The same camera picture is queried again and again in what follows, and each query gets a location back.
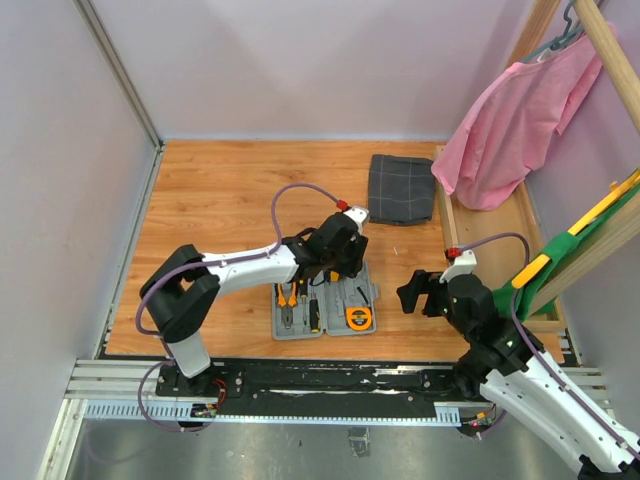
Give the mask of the grey plastic tool case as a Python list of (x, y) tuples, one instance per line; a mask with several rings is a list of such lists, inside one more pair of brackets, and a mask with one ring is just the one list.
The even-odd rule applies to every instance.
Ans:
[[(318, 274), (314, 279), (308, 281), (308, 299), (304, 304), (300, 303), (297, 296), (297, 306), (294, 308), (294, 319), (291, 328), (286, 329), (281, 321), (281, 311), (277, 306), (276, 285), (273, 285), (271, 316), (272, 316), (272, 336), (279, 341), (302, 340), (319, 338), (324, 334), (329, 336), (360, 336), (372, 334), (377, 330), (375, 301), (379, 297), (377, 285), (370, 276), (370, 269), (367, 263), (355, 278), (341, 276), (338, 282), (331, 282), (329, 271)], [(373, 325), (366, 331), (357, 332), (350, 329), (346, 324), (345, 307), (347, 305), (361, 305), (362, 300), (356, 288), (361, 287), (367, 295), (373, 313)], [(312, 333), (309, 326), (309, 300), (316, 298), (320, 310), (320, 331)]]

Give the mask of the yellow tape measure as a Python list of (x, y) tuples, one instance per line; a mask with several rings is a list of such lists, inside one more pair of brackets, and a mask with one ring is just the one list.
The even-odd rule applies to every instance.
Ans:
[(345, 319), (347, 326), (357, 332), (366, 331), (373, 325), (373, 313), (371, 303), (361, 287), (356, 288), (362, 303), (361, 305), (347, 305), (345, 307)]

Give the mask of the orange black pliers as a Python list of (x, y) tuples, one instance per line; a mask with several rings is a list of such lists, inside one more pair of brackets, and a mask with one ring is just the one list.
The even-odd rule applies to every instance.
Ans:
[(276, 285), (276, 300), (277, 306), (281, 311), (281, 321), (286, 329), (289, 329), (293, 325), (294, 308), (297, 306), (297, 284), (292, 283), (290, 286), (285, 287), (284, 284)]

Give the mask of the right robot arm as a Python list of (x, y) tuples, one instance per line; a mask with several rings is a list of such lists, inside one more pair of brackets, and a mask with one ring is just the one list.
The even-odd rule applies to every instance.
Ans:
[(404, 313), (424, 296), (423, 315), (445, 318), (468, 343), (453, 367), (460, 397), (482, 397), (513, 416), (580, 479), (638, 478), (638, 434), (581, 390), (519, 321), (502, 315), (477, 276), (447, 280), (417, 270), (397, 294)]

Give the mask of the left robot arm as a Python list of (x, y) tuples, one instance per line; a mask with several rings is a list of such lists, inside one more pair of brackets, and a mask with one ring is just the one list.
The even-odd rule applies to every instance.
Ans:
[(296, 284), (329, 270), (355, 277), (363, 267), (368, 220), (365, 208), (353, 206), (263, 249), (204, 254), (184, 245), (141, 288), (136, 323), (143, 313), (150, 315), (180, 372), (179, 383), (190, 394), (203, 395), (213, 386), (214, 371), (200, 328), (215, 300), (260, 285)]

